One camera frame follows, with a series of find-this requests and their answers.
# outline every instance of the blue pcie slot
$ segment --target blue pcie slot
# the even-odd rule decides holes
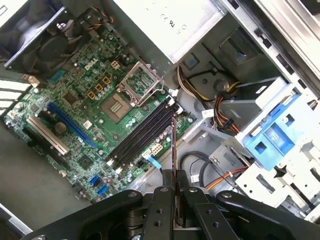
[[[49,102],[48,109],[55,113],[57,117],[63,121],[68,128],[70,128],[75,134],[77,134],[82,140],[90,144],[92,147],[96,147],[95,143],[72,121],[63,111],[61,111],[53,102]]]

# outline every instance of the blue sata port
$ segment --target blue sata port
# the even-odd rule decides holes
[[[97,193],[99,196],[101,196],[101,195],[103,195],[107,190],[108,190],[108,186],[104,184],[104,185],[99,189],[99,191],[97,191],[96,193]]]
[[[94,175],[91,180],[89,181],[90,185],[95,185],[97,182],[99,181],[99,176],[98,175]]]

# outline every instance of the screw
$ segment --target screw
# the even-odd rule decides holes
[[[134,198],[134,197],[136,197],[136,196],[137,196],[137,194],[136,194],[135,192],[131,192],[131,193],[129,193],[129,195],[128,195],[129,198]]]
[[[232,195],[228,192],[224,192],[224,193],[222,193],[222,197],[224,197],[225,199],[229,199],[232,197]]]
[[[141,235],[136,235],[133,238],[131,238],[131,240],[140,240],[140,238],[141,238]]]
[[[34,238],[32,238],[32,240],[46,240],[47,237],[45,235],[41,235],[41,236],[36,236]]]
[[[190,187],[189,192],[196,193],[196,192],[198,192],[198,189],[196,189],[195,187]]]
[[[166,186],[160,189],[161,192],[168,192],[169,188],[167,188]]]

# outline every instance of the blue plastic latch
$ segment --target blue plastic latch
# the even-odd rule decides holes
[[[157,169],[162,168],[161,164],[160,164],[157,160],[155,160],[152,156],[147,156],[146,159],[147,159],[150,163],[152,163]]]

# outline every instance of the capacitor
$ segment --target capacitor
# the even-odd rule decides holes
[[[172,126],[168,126],[168,127],[165,129],[165,131],[166,131],[168,134],[172,133]]]
[[[110,179],[109,177],[104,177],[104,178],[102,179],[102,181],[103,181],[105,184],[108,184],[108,183],[111,182],[111,179]]]
[[[63,134],[67,131],[67,126],[63,122],[59,121],[54,125],[54,131],[59,135]]]

